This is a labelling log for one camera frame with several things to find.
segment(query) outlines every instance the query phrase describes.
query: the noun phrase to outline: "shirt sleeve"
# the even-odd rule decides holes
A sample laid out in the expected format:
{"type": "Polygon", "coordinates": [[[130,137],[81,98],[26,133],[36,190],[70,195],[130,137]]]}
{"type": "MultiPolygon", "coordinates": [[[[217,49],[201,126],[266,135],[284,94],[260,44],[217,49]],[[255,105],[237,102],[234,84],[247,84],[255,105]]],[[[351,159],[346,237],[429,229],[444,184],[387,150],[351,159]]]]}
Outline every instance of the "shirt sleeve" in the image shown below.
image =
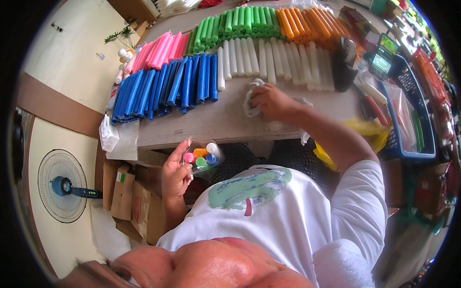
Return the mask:
{"type": "Polygon", "coordinates": [[[349,167],[331,199],[333,241],[355,243],[373,268],[384,247],[387,206],[381,167],[363,160],[349,167]]]}

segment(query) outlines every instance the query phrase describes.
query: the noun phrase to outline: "pile of pink candles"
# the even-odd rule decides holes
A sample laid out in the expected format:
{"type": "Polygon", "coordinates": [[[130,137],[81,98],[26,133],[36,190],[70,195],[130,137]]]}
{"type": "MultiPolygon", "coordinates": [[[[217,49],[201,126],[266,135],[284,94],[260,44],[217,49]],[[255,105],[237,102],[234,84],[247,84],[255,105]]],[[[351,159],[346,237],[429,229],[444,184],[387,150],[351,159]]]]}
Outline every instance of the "pile of pink candles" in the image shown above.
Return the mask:
{"type": "Polygon", "coordinates": [[[155,68],[160,70],[165,63],[182,58],[189,34],[182,37],[166,32],[155,41],[145,44],[134,60],[131,74],[141,69],[155,68]]]}

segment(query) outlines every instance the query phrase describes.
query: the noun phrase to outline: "hand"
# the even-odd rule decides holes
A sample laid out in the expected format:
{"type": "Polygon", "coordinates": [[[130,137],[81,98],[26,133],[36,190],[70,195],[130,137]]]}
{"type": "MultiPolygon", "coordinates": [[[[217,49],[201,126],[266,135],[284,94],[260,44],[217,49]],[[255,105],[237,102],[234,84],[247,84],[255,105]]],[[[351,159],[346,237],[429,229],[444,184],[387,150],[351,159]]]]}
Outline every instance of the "hand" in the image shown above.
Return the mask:
{"type": "Polygon", "coordinates": [[[192,164],[182,165],[184,152],[189,148],[189,139],[182,141],[168,157],[162,168],[162,197],[166,200],[180,198],[192,181],[192,164]]]}
{"type": "Polygon", "coordinates": [[[273,121],[290,123],[303,105],[270,84],[253,88],[252,107],[261,105],[264,116],[273,121]]]}

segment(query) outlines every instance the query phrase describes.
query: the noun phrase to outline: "pile of green candles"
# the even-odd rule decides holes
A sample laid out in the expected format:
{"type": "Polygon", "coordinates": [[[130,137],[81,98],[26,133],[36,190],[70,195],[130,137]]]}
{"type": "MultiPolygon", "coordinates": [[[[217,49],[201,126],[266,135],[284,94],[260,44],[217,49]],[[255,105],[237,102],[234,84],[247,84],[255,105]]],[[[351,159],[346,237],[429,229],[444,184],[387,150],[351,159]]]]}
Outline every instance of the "pile of green candles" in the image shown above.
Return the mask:
{"type": "Polygon", "coordinates": [[[224,40],[235,38],[271,38],[286,40],[274,8],[236,7],[219,16],[207,17],[195,27],[188,39],[184,55],[205,52],[224,40]]]}

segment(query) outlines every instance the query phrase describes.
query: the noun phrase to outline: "yellow plastic bag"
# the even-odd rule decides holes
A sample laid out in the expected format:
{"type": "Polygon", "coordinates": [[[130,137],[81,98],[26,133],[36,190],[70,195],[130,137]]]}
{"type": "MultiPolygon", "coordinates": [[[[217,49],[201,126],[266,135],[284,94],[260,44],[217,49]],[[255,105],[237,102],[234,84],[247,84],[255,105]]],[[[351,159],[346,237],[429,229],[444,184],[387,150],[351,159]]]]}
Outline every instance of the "yellow plastic bag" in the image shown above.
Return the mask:
{"type": "MultiPolygon", "coordinates": [[[[370,144],[371,148],[375,153],[381,151],[384,148],[389,136],[390,129],[392,125],[383,126],[379,121],[364,121],[359,118],[351,118],[345,121],[342,121],[343,124],[354,129],[357,133],[362,135],[367,142],[370,144]]],[[[325,165],[333,171],[339,171],[338,167],[333,163],[328,154],[323,150],[323,148],[315,142],[316,148],[314,149],[314,154],[322,160],[325,165]]]]}

